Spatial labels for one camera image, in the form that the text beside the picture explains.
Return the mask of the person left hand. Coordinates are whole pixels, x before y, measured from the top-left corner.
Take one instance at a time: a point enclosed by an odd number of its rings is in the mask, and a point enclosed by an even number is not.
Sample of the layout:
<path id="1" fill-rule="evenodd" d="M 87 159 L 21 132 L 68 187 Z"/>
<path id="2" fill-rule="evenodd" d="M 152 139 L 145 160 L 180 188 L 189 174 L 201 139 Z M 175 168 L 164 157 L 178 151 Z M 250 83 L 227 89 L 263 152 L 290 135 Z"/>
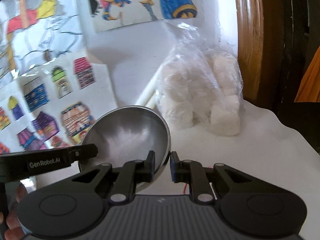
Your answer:
<path id="1" fill-rule="evenodd" d="M 19 183 L 19 186 L 16 190 L 16 195 L 15 195 L 15 204 L 11 208 L 6 219 L 4 218 L 3 213 L 1 212 L 1 224 L 4 223 L 4 219 L 5 219 L 5 223 L 8 227 L 7 230 L 5 230 L 4 232 L 3 239 L 21 240 L 25 237 L 25 233 L 18 221 L 16 210 L 17 210 L 18 203 L 26 194 L 28 194 L 27 189 L 22 183 Z"/>

